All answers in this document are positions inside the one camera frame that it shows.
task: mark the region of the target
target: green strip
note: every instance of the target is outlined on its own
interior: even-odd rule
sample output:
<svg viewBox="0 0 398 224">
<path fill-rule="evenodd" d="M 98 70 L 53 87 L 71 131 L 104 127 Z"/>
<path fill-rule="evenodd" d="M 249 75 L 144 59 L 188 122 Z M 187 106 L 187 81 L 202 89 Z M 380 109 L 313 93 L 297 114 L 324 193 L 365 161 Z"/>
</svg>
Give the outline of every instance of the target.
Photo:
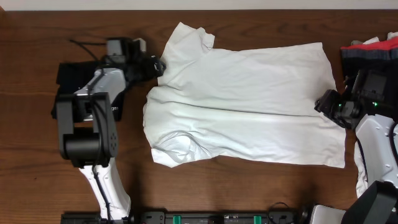
<svg viewBox="0 0 398 224">
<path fill-rule="evenodd" d="M 254 224 L 261 224 L 261 216 L 259 215 L 254 216 Z"/>
<path fill-rule="evenodd" d="M 181 216 L 180 215 L 173 216 L 173 224 L 181 224 Z"/>
</svg>

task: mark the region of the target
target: red fabric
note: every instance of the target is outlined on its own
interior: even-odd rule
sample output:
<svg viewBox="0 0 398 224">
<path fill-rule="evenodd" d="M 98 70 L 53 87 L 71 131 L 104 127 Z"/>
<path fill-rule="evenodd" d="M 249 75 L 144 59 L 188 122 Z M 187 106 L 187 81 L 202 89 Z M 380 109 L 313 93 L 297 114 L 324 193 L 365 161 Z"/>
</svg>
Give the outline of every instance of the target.
<svg viewBox="0 0 398 224">
<path fill-rule="evenodd" d="M 356 44 L 349 47 L 341 47 L 341 50 L 346 49 L 362 49 L 362 50 L 391 50 L 398 48 L 398 37 L 391 40 L 376 42 L 373 44 Z"/>
</svg>

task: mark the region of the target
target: white t-shirt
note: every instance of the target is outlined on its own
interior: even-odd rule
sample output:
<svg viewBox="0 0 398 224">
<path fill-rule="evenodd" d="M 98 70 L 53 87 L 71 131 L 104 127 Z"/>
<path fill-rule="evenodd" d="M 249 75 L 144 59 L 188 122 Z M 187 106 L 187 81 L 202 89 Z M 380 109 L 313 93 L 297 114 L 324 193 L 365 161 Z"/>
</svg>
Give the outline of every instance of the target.
<svg viewBox="0 0 398 224">
<path fill-rule="evenodd" d="M 322 43 L 234 52 L 180 23 L 167 69 L 144 107 L 154 161 L 169 167 L 215 156 L 344 167 L 345 130 L 316 112 L 335 89 Z"/>
</svg>

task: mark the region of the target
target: wood grain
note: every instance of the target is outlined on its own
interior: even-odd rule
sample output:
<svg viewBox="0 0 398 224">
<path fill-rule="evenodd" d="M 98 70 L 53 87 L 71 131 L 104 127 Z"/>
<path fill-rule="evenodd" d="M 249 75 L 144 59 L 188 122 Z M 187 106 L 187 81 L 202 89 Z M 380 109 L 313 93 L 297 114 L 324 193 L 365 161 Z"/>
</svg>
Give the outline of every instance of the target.
<svg viewBox="0 0 398 224">
<path fill-rule="evenodd" d="M 216 48 L 322 42 L 339 91 L 339 48 L 398 30 L 397 11 L 7 12 L 0 20 L 0 223 L 58 223 L 64 211 L 98 210 L 83 175 L 60 157 L 50 116 L 58 64 L 91 60 L 67 40 L 142 37 L 149 52 L 160 55 L 180 21 L 214 34 Z M 104 54 L 101 47 L 92 49 Z M 154 85 L 128 92 L 118 123 L 117 165 L 133 210 L 255 211 L 279 201 L 298 208 L 312 200 L 346 209 L 356 200 L 351 133 L 344 169 L 228 157 L 173 169 L 154 164 L 142 130 L 142 107 Z"/>
</svg>

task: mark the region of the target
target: wooden table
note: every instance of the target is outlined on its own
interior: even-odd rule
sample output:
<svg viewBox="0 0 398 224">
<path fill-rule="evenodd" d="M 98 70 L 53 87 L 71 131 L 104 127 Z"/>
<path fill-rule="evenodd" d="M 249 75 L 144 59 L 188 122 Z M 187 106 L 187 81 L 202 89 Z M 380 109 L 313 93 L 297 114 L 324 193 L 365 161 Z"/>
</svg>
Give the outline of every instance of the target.
<svg viewBox="0 0 398 224">
<path fill-rule="evenodd" d="M 1 223 L 58 223 L 64 211 L 98 210 L 87 180 L 60 157 L 57 124 L 50 116 L 58 64 L 91 60 L 68 39 L 142 37 L 150 53 L 161 55 L 182 21 L 214 34 L 216 48 L 323 42 L 341 91 L 339 48 L 352 40 L 385 39 L 387 32 L 398 30 L 397 11 L 4 12 L 0 20 Z M 104 54 L 103 47 L 92 50 Z M 142 130 L 142 107 L 154 85 L 127 93 L 118 123 L 118 169 L 133 210 L 255 211 L 280 201 L 298 208 L 312 200 L 346 209 L 356 200 L 352 134 L 346 141 L 345 169 L 229 157 L 173 169 L 154 164 Z"/>
</svg>

